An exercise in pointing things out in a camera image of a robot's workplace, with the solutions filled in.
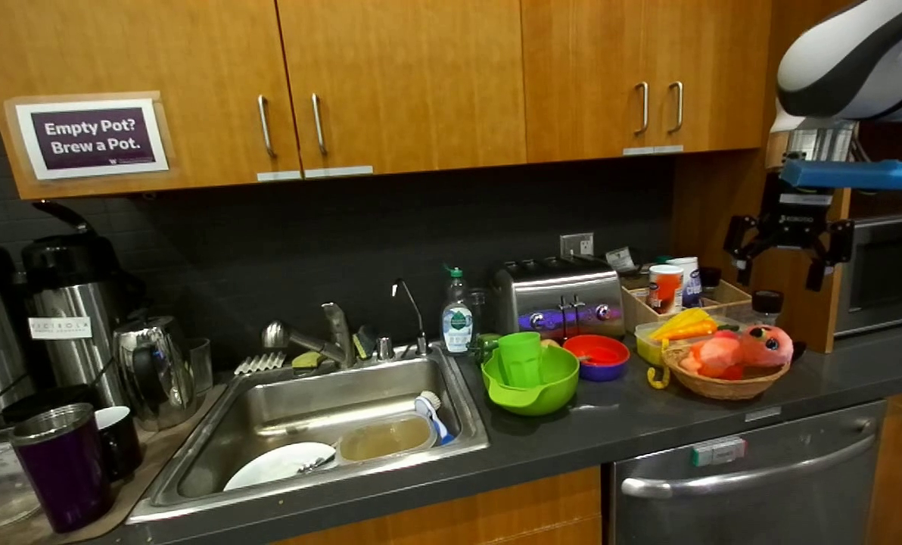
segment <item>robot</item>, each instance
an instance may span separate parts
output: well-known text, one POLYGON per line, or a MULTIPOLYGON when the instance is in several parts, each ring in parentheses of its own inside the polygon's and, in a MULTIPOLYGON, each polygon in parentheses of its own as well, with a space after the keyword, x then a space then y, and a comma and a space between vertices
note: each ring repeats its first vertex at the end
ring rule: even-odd
POLYGON ((862 0, 806 30, 779 68, 779 122, 789 132, 785 163, 768 171, 758 215, 735 215, 722 248, 738 280, 768 248, 812 251, 809 289, 851 258, 851 221, 826 221, 838 188, 902 193, 902 160, 853 163, 822 144, 853 140, 857 122, 902 122, 902 0, 862 0))

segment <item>electrical outlet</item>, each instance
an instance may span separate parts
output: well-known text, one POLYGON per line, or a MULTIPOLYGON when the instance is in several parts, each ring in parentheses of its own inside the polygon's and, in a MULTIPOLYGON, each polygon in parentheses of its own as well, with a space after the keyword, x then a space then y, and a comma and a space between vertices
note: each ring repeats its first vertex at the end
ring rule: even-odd
POLYGON ((596 234, 559 234, 559 258, 596 258, 596 234))

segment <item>purple mug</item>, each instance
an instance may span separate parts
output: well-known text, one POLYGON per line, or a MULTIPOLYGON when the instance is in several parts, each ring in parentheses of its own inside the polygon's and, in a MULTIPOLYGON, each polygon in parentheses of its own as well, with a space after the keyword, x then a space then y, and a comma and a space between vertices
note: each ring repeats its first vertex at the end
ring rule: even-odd
POLYGON ((113 508, 104 442, 87 403, 22 421, 12 447, 53 534, 79 530, 113 508))

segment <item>stainless steel sink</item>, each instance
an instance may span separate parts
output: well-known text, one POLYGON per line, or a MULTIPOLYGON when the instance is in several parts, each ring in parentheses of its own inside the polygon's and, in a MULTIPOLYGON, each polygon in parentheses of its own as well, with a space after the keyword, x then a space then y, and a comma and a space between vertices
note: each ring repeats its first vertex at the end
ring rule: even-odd
POLYGON ((325 376, 231 381, 214 409, 154 479, 128 523, 166 522, 256 496, 280 496, 356 477, 436 462, 488 447, 457 365, 442 350, 325 376), (433 391, 455 438, 436 446, 414 396, 433 391), (223 491, 249 460, 293 442, 325 442, 336 460, 303 477, 223 491))

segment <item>red bowl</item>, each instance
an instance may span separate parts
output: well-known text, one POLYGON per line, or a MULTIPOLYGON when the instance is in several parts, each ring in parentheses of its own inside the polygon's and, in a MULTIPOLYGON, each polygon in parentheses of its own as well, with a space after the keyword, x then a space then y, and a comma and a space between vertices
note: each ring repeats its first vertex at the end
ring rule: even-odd
POLYGON ((587 381, 611 381, 625 373, 628 349, 611 337, 576 334, 562 346, 576 355, 587 381))

